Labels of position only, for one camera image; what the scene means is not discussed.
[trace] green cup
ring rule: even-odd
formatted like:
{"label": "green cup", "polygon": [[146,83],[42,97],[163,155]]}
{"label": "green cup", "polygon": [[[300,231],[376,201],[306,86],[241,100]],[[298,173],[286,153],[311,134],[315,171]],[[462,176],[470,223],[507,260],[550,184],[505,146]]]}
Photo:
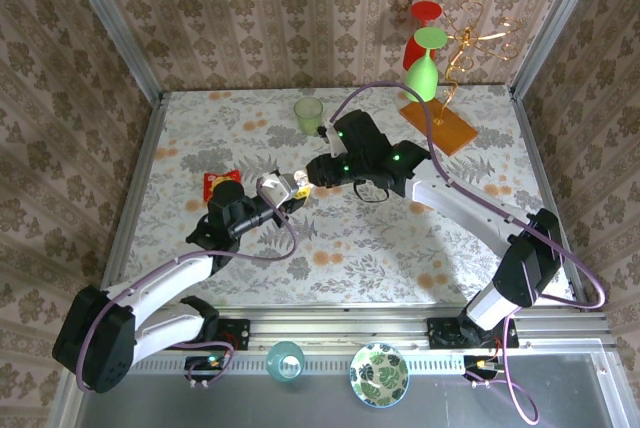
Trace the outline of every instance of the green cup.
{"label": "green cup", "polygon": [[296,101],[293,111],[303,133],[309,136],[318,134],[317,129],[322,124],[322,109],[322,102],[312,96]]}

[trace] ceramic bowl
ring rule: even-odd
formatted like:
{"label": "ceramic bowl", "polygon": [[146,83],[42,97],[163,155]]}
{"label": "ceramic bowl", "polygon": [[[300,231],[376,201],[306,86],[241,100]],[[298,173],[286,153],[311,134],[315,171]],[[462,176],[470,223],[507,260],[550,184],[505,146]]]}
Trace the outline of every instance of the ceramic bowl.
{"label": "ceramic bowl", "polygon": [[388,408],[409,387],[409,371],[402,354],[385,343],[371,343],[353,357],[349,379],[354,393],[369,406]]}

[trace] floral tablecloth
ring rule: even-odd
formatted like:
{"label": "floral tablecloth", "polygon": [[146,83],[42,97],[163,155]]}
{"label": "floral tablecloth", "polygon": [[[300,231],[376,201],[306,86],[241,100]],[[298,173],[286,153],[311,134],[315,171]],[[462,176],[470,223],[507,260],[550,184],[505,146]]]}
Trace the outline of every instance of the floral tablecloth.
{"label": "floral tablecloth", "polygon": [[[292,172],[328,152],[301,133],[293,105],[302,96],[324,103],[325,119],[351,89],[172,93],[123,278],[197,249],[185,243],[206,213],[203,173],[239,169],[250,196],[256,178]],[[349,107],[371,114],[391,143],[424,137],[397,110],[400,90],[365,91]],[[538,186],[511,101],[502,86],[461,87],[451,108],[478,137],[451,158],[452,172],[497,198],[535,211]],[[293,215],[301,243],[279,263],[233,260],[189,290],[220,305],[307,303],[464,303],[493,276],[497,258],[471,233],[431,208],[392,194],[384,203],[359,201],[350,186],[315,188]],[[291,247],[286,230],[269,222],[242,238],[241,251],[275,256]],[[560,273],[548,293],[570,296]]]}

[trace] gold jewelry stand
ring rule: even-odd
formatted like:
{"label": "gold jewelry stand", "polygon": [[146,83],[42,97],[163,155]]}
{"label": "gold jewelry stand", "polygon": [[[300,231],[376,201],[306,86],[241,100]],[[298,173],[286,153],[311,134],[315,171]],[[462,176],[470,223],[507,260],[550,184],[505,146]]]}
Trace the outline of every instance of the gold jewelry stand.
{"label": "gold jewelry stand", "polygon": [[[478,36],[476,33],[476,25],[480,20],[482,12],[484,11],[484,4],[478,0],[465,1],[460,5],[460,8],[472,16],[473,22],[467,25],[464,30],[459,30],[454,25],[453,21],[443,11],[442,14],[447,19],[453,30],[454,35],[447,35],[451,40],[458,42],[458,50],[449,59],[449,65],[444,73],[444,78],[451,87],[445,91],[447,99],[444,103],[437,99],[433,99],[427,103],[429,110],[431,111],[431,119],[433,120],[433,142],[440,148],[447,156],[453,155],[462,147],[469,144],[473,139],[478,136],[478,132],[469,125],[466,121],[456,115],[448,108],[449,103],[453,99],[456,91],[458,90],[458,82],[452,77],[452,74],[456,71],[467,72],[473,68],[473,58],[465,55],[464,52],[467,48],[476,48],[483,53],[487,53],[491,56],[495,56],[503,61],[512,60],[519,54],[517,47],[510,43],[503,43],[501,50],[504,55],[494,53],[485,49],[478,43],[483,41],[494,40],[497,38],[503,38],[518,31],[522,24],[519,20],[514,18],[503,16],[498,20],[498,23],[505,27],[506,30],[500,33],[494,33],[492,35]],[[427,120],[424,115],[424,111],[420,106],[420,103],[409,103],[407,106],[400,110],[402,116],[404,116],[413,126],[420,130],[425,136],[427,134]]]}

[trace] gray floor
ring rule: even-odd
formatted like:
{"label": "gray floor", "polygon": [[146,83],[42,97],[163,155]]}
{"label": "gray floor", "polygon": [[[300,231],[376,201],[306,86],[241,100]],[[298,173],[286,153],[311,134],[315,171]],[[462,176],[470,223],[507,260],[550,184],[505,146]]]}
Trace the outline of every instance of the gray floor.
{"label": "gray floor", "polygon": [[[540,427],[612,426],[593,365],[584,356],[513,358],[513,374],[533,395]],[[281,384],[268,376],[228,376],[192,390],[177,376],[131,375],[91,395],[77,427],[519,427],[505,387],[471,389],[461,377],[414,376],[403,400],[375,409],[358,400],[348,378],[308,376]]]}

